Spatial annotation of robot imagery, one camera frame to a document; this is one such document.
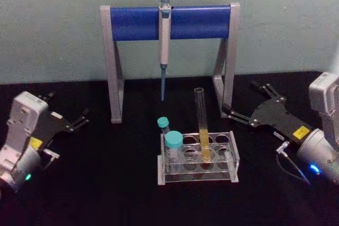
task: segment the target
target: yellow liquid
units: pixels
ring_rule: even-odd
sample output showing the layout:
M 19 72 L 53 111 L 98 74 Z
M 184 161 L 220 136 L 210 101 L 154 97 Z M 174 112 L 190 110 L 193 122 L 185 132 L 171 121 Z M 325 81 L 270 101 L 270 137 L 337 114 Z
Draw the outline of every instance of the yellow liquid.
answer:
M 208 140 L 208 130 L 200 129 L 200 145 L 203 162 L 211 162 L 210 143 Z

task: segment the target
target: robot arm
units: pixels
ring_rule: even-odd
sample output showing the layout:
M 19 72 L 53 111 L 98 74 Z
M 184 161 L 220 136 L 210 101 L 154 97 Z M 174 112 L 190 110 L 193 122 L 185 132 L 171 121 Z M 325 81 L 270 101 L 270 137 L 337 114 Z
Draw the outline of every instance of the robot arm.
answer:
M 18 95 L 13 100 L 7 138 L 0 150 L 0 189 L 17 192 L 30 172 L 41 166 L 43 153 L 50 157 L 50 163 L 59 158 L 47 149 L 56 133 L 72 133 L 88 122 L 83 114 L 70 123 L 60 114 L 48 111 L 44 100 L 28 92 Z
M 318 111 L 323 130 L 314 130 L 301 145 L 298 156 L 316 166 L 333 183 L 339 183 L 339 76 L 321 74 L 310 86 L 311 107 Z

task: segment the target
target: black tabletop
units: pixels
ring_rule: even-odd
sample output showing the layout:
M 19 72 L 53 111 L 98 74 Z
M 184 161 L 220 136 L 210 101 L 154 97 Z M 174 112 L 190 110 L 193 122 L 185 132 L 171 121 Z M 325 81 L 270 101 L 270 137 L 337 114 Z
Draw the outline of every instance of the black tabletop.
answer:
M 270 83 L 287 97 L 290 113 L 315 128 L 308 86 L 319 73 L 238 75 L 233 107 L 250 116 L 266 98 L 250 81 Z M 166 100 L 160 81 L 125 83 L 123 122 L 110 123 L 106 82 L 68 82 L 0 86 L 0 145 L 3 144 L 13 98 L 21 91 L 35 95 L 55 91 L 49 108 L 72 121 L 86 107 L 90 123 L 73 135 L 58 135 L 50 149 L 61 154 L 44 172 L 36 172 L 15 198 L 0 209 L 0 225 L 338 225 L 338 188 L 316 176 L 296 156 L 312 185 L 290 177 L 275 162 L 281 144 L 263 130 L 253 132 L 221 119 L 210 77 L 168 78 Z M 172 130 L 197 132 L 194 92 L 205 89 L 210 132 L 233 130 L 240 155 L 239 183 L 228 181 L 157 185 L 160 129 L 169 119 Z

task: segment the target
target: clear acrylic rack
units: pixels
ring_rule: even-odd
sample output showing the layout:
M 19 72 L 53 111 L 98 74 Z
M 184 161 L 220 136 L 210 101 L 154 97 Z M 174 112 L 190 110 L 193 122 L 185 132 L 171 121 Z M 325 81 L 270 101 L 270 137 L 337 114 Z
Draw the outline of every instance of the clear acrylic rack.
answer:
M 239 182 L 239 153 L 233 132 L 209 133 L 211 162 L 204 163 L 198 133 L 183 134 L 184 145 L 179 160 L 169 163 L 165 139 L 161 134 L 161 155 L 158 156 L 158 185 L 169 182 L 230 180 Z

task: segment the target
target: blue screw cap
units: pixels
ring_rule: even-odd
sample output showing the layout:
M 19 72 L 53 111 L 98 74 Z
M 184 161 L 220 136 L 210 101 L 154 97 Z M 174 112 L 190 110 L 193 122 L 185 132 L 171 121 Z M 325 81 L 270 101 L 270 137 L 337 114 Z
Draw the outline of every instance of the blue screw cap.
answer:
M 165 116 L 162 116 L 162 117 L 159 117 L 158 120 L 157 120 L 157 123 L 158 123 L 158 126 L 160 128 L 165 128 L 167 126 L 169 126 L 169 121 L 168 121 L 168 118 L 165 117 Z
M 165 135 L 165 144 L 169 148 L 179 148 L 183 144 L 183 136 L 178 131 L 169 131 Z

